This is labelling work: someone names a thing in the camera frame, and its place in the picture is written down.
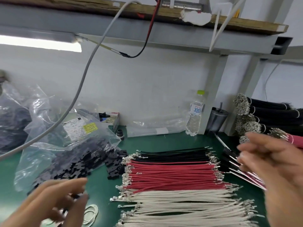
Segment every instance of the gray cable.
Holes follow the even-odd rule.
[[[267,85],[267,81],[269,80],[270,76],[274,73],[274,71],[278,68],[278,66],[282,63],[283,60],[280,60],[279,63],[274,67],[274,69],[271,71],[271,73],[269,74],[269,76],[267,77],[266,81],[265,81],[265,85],[264,85],[264,92],[265,92],[265,98],[266,101],[267,100],[267,93],[266,93],[266,85]]]
[[[91,56],[89,57],[89,60],[86,64],[86,67],[85,67],[85,70],[84,70],[84,73],[83,73],[83,76],[82,76],[82,79],[81,79],[81,82],[79,84],[79,87],[78,87],[78,90],[77,90],[77,93],[72,101],[72,103],[70,104],[70,106],[68,107],[68,109],[66,110],[66,112],[63,114],[63,116],[53,125],[51,126],[49,129],[47,129],[45,132],[43,132],[42,134],[40,134],[39,136],[37,136],[36,138],[32,139],[31,141],[11,150],[10,152],[7,152],[3,155],[0,156],[0,161],[1,160],[4,160],[5,158],[9,157],[9,156],[12,156],[13,154],[16,154],[20,151],[22,151],[23,149],[29,147],[30,145],[32,145],[33,143],[39,141],[40,139],[42,139],[44,136],[46,136],[48,133],[52,132],[59,124],[61,124],[61,122],[65,119],[65,117],[68,115],[68,113],[70,112],[70,110],[73,108],[74,104],[76,103],[78,97],[79,97],[79,94],[81,92],[81,89],[82,89],[82,86],[83,86],[83,83],[84,83],[84,80],[85,80],[85,77],[86,77],[86,74],[87,74],[87,71],[89,69],[89,65],[91,64],[92,60],[93,60],[93,57],[94,55],[96,54],[98,48],[100,47],[101,43],[104,41],[104,38],[106,37],[106,34],[108,33],[108,31],[110,30],[110,28],[112,27],[113,23],[117,20],[117,18],[120,16],[120,14],[123,12],[123,10],[131,3],[137,3],[137,4],[140,4],[140,2],[136,1],[136,0],[133,0],[133,1],[129,1],[129,2],[126,2],[122,7],[121,9],[119,10],[119,12],[116,14],[116,16],[113,18],[112,22],[109,24],[109,26],[107,27],[107,29],[105,30],[104,34],[103,34],[103,37],[101,39],[101,41],[96,45],[94,51],[92,52]]]

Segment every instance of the green bottle cap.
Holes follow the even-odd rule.
[[[205,93],[204,90],[198,90],[198,91],[197,91],[197,94],[198,94],[198,95],[204,95],[204,93]]]

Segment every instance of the cardboard box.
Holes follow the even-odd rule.
[[[120,120],[119,112],[111,112],[106,114],[110,115],[111,117],[100,118],[101,124],[104,125],[104,127],[108,127],[112,132],[116,133]]]

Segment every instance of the water bottle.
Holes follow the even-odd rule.
[[[197,91],[196,101],[190,104],[190,119],[186,125],[186,134],[195,136],[198,134],[200,118],[204,106],[204,91]]]

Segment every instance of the person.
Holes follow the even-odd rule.
[[[247,133],[250,142],[238,146],[243,171],[256,173],[265,183],[265,205],[271,227],[303,226],[303,153],[273,137]],[[63,227],[80,227],[88,199],[76,202],[70,194],[84,192],[87,179],[52,180],[39,186],[1,227],[38,227],[44,219],[63,221]],[[64,218],[59,209],[68,208]]]

